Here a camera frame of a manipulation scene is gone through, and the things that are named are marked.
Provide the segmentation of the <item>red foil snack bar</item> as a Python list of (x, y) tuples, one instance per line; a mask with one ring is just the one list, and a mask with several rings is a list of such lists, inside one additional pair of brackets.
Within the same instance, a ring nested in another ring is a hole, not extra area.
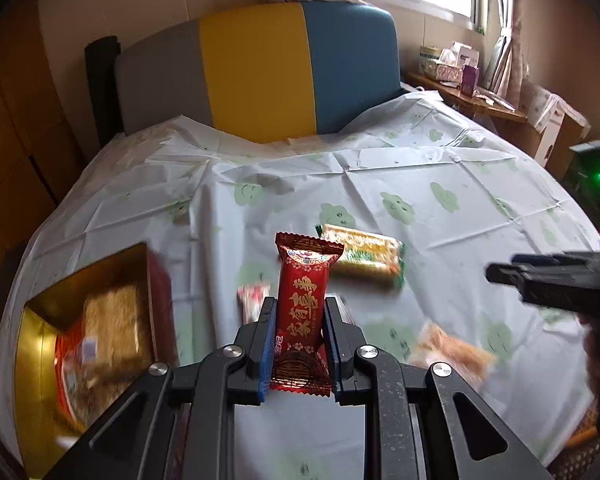
[(344, 246), (312, 236), (279, 232), (280, 262), (271, 388), (329, 396), (322, 337), (329, 272)]

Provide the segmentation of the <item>pale green-patterned tablecloth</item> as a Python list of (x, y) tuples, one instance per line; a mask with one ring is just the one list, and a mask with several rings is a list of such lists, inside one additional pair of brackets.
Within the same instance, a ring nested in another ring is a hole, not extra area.
[(583, 328), (490, 284), (486, 266), (516, 254), (600, 249), (596, 227), (533, 158), (429, 96), (358, 116), (340, 139), (255, 144), (186, 117), (111, 141), (32, 236), (0, 325), (0, 440), (18, 448), (15, 346), (24, 304), (88, 264), (139, 242), (172, 284), (184, 364), (231, 342), (236, 292), (276, 282), (280, 231), (322, 223), (392, 236), (404, 284), (335, 278), (329, 292), (368, 341), (405, 360), (422, 328), (498, 359), (481, 395), (543, 464), (591, 403)]

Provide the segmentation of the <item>grey yellow blue headboard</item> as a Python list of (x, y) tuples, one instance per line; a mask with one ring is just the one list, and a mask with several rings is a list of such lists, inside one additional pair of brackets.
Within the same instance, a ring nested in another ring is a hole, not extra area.
[(403, 92), (396, 26), (374, 6), (243, 6), (181, 23), (116, 61), (127, 134), (184, 115), (271, 143), (337, 133)]

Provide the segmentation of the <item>white cardboard box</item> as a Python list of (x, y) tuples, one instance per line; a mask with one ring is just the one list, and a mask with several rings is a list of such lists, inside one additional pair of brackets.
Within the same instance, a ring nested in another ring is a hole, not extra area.
[(561, 96), (528, 79), (522, 82), (520, 110), (527, 115), (519, 147), (554, 178), (565, 177), (573, 160), (573, 145), (588, 136), (588, 120)]

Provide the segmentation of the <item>pink tissue box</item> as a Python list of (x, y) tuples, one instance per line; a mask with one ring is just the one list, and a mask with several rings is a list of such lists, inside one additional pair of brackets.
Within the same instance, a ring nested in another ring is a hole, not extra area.
[(420, 63), (422, 74), (431, 80), (444, 82), (445, 84), (460, 84), (462, 82), (463, 70), (455, 65), (450, 65), (435, 60), (434, 58), (426, 58)]

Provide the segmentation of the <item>wicker chair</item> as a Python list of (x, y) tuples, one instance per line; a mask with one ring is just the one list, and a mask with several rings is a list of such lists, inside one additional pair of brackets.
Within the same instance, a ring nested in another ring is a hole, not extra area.
[(581, 479), (600, 452), (600, 435), (596, 422), (598, 409), (592, 403), (564, 448), (548, 466), (554, 479)]

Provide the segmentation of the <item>purple small box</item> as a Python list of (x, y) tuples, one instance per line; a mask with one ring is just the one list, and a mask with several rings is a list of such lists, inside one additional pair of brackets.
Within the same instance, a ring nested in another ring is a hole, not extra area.
[(460, 82), (460, 93), (471, 99), (476, 92), (479, 71), (476, 66), (466, 64), (463, 66), (462, 81)]

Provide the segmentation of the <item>orange biscuit bag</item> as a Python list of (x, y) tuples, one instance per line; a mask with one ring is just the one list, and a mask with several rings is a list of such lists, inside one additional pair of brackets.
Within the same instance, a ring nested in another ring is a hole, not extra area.
[(84, 432), (107, 408), (105, 385), (93, 382), (83, 367), (82, 339), (76, 323), (57, 336), (54, 356), (57, 413), (76, 432)]

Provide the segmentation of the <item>wooden side table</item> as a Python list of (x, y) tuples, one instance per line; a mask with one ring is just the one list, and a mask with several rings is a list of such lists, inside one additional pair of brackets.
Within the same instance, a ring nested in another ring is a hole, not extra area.
[(509, 110), (498, 103), (490, 105), (486, 101), (478, 99), (476, 96), (468, 98), (468, 96), (464, 96), (460, 90), (447, 87), (444, 84), (428, 79), (425, 76), (416, 73), (403, 72), (402, 79), (406, 84), (409, 84), (412, 87), (422, 87), (425, 90), (436, 90), (445, 104), (455, 108), (475, 122), (478, 122), (479, 117), (490, 118), (494, 123), (496, 131), (498, 131), (498, 128), (501, 128), (503, 131), (516, 128), (518, 125), (522, 125), (527, 121), (527, 116), (522, 114), (519, 110)]

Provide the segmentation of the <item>green-ended cracker pack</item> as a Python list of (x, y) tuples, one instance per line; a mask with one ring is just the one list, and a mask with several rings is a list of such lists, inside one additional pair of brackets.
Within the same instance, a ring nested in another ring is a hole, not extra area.
[(391, 288), (404, 284), (404, 244), (391, 236), (319, 224), (322, 240), (341, 244), (344, 249), (332, 270), (351, 278), (364, 278)]

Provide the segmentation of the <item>red and gold tin box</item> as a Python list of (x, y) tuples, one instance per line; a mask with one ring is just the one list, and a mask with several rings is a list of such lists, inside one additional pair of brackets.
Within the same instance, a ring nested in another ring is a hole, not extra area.
[(76, 271), (23, 308), (15, 426), (26, 473), (41, 479), (155, 362), (178, 365), (171, 280), (138, 243)]

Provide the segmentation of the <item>red and white candy packet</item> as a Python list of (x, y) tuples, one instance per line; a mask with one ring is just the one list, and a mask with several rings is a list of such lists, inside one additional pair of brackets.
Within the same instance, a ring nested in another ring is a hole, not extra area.
[(244, 324), (257, 322), (263, 301), (270, 296), (270, 292), (271, 283), (264, 281), (238, 287), (237, 299), (240, 310), (242, 310), (242, 322)]

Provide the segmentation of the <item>brown pastry clear bag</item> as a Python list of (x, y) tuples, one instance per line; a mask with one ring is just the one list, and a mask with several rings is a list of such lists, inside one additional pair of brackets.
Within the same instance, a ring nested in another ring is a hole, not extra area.
[(479, 391), (498, 362), (498, 357), (445, 333), (438, 324), (428, 321), (406, 362), (421, 368), (428, 368), (435, 362), (448, 363), (472, 388)]

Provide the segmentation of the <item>yellow puffed rice cake pack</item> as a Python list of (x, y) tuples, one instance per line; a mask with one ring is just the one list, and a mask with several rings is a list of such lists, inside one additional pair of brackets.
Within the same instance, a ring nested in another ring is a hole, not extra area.
[(133, 378), (151, 364), (148, 314), (136, 285), (88, 296), (82, 328), (82, 363), (93, 380)]

